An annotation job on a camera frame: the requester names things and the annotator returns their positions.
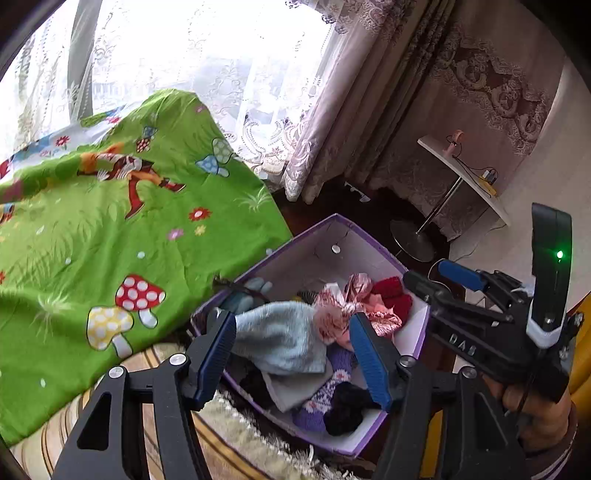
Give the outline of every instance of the bed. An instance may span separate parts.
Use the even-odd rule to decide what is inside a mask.
[[[0,434],[13,445],[291,238],[207,107],[162,90],[0,163]]]

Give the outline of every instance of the wall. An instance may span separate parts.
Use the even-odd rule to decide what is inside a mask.
[[[488,209],[452,243],[450,258],[469,268],[531,276],[531,204],[543,203],[573,217],[573,265],[567,308],[591,291],[591,93],[568,61],[550,115],[531,155],[520,165],[501,202],[512,224]]]

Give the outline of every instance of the window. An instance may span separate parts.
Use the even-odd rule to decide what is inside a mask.
[[[282,0],[163,5],[103,0],[94,35],[72,35],[79,6],[67,0],[0,82],[0,158],[70,120],[178,88],[197,93],[252,167],[281,170],[322,88],[333,26]],[[85,43],[92,54],[76,64]]]

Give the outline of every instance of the sleeve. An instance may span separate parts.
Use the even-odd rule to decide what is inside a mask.
[[[569,461],[577,433],[577,409],[574,403],[570,407],[569,429],[564,438],[551,449],[529,456],[527,468],[531,480],[554,480]]]

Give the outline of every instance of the silver rivet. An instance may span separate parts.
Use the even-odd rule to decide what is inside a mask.
[[[175,353],[172,357],[170,357],[169,361],[172,365],[182,365],[187,361],[187,357],[182,353]]]
[[[574,326],[579,328],[583,323],[584,315],[582,312],[578,312],[574,315]]]
[[[400,365],[406,368],[411,368],[417,363],[417,359],[410,355],[403,355],[400,357]]]
[[[476,369],[472,368],[472,367],[464,367],[462,368],[462,375],[464,375],[464,377],[469,378],[469,379],[474,379],[476,378]]]
[[[123,367],[113,367],[111,370],[109,370],[109,376],[111,378],[119,378],[124,373],[125,370],[123,370]]]

